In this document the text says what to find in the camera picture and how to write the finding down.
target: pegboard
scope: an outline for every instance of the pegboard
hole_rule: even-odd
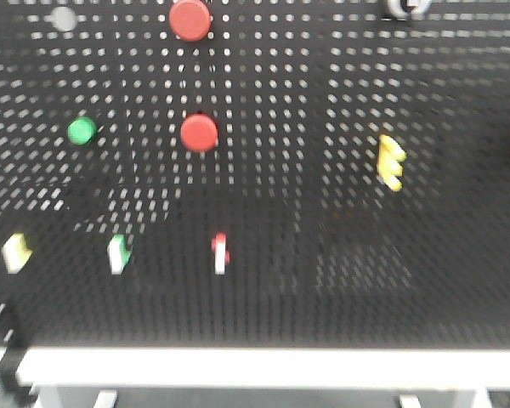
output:
[[[213,0],[199,42],[171,5],[0,0],[0,296],[27,340],[510,348],[510,0],[435,0],[419,21]],[[179,137],[196,112],[219,129],[204,154]],[[82,115],[99,133],[76,146]],[[408,155],[397,193],[382,134]],[[33,251],[17,275],[14,232]]]

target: green button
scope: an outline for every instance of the green button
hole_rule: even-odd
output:
[[[78,117],[68,126],[68,139],[74,145],[85,145],[96,134],[96,123],[89,117]]]

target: red button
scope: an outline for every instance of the red button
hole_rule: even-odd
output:
[[[197,113],[188,116],[181,125],[181,141],[196,153],[209,151],[218,143],[218,127],[208,115]]]
[[[202,0],[178,0],[170,8],[168,18],[172,31],[185,41],[201,40],[212,24],[210,10]]]

